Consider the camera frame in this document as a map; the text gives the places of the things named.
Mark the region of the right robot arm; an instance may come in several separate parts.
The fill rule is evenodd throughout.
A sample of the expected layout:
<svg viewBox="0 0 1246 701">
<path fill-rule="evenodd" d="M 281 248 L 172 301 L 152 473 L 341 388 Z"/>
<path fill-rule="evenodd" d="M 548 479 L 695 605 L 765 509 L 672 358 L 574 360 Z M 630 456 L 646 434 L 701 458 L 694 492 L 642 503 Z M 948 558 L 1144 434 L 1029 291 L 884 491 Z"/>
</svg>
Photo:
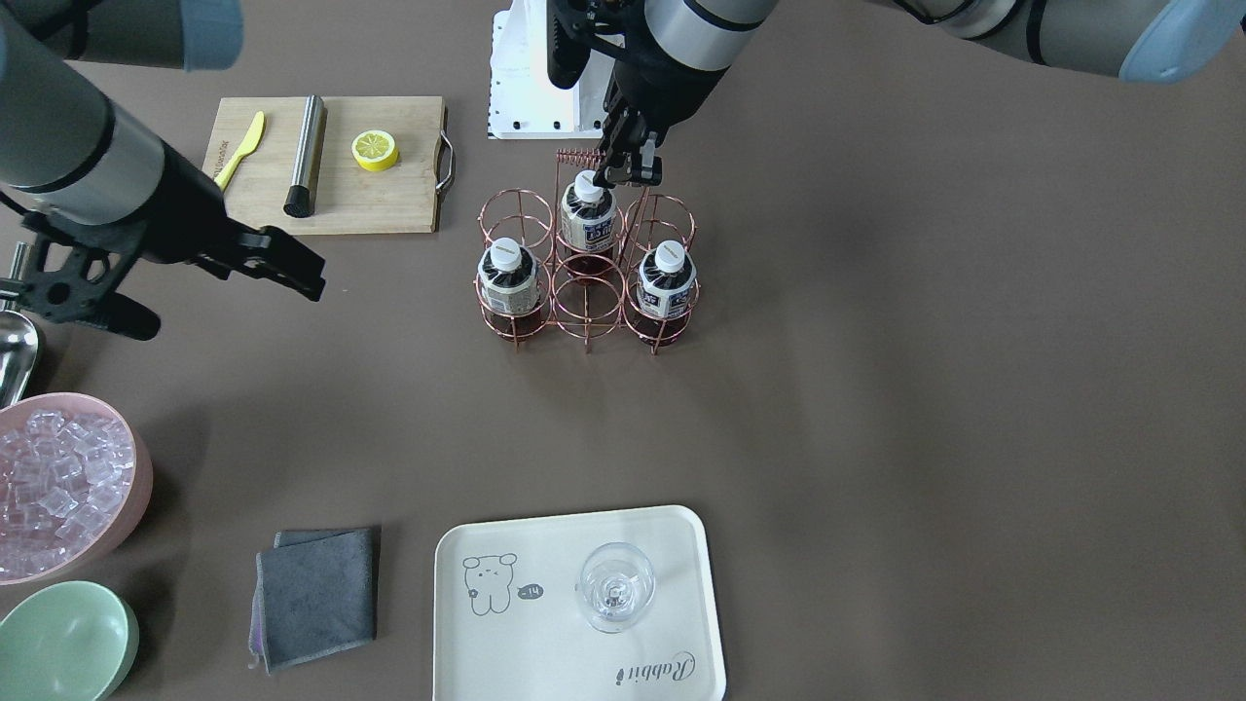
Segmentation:
<svg viewBox="0 0 1246 701">
<path fill-rule="evenodd" d="M 226 70 L 238 1 L 5 1 L 1 177 L 32 254 L 2 296 L 49 322 L 147 341 L 159 316 L 120 293 L 140 259 L 268 279 L 316 301 L 324 259 L 277 227 L 231 218 L 221 186 L 72 67 Z"/>
</svg>

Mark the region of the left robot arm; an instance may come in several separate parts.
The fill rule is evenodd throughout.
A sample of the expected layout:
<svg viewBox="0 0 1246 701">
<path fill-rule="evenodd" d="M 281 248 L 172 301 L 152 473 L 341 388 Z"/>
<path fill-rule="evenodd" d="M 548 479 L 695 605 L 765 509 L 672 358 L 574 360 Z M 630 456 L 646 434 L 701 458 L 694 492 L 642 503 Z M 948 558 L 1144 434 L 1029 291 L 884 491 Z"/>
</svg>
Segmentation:
<svg viewBox="0 0 1246 701">
<path fill-rule="evenodd" d="M 658 148 L 774 12 L 773 1 L 553 1 L 548 75 L 611 57 L 597 186 L 659 186 Z M 1023 61 L 1125 83 L 1177 83 L 1244 27 L 1241 1 L 895 1 L 927 27 Z"/>
</svg>

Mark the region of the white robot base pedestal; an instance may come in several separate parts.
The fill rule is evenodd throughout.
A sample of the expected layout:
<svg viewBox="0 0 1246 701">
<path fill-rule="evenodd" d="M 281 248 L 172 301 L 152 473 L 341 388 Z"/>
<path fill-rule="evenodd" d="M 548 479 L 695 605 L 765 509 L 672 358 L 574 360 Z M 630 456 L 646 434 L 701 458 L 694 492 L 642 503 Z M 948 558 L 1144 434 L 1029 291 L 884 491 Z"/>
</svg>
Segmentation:
<svg viewBox="0 0 1246 701">
<path fill-rule="evenodd" d="M 604 133 L 614 59 L 591 52 L 572 88 L 548 75 L 546 1 L 512 1 L 493 16 L 487 136 L 493 139 L 588 139 Z"/>
</svg>

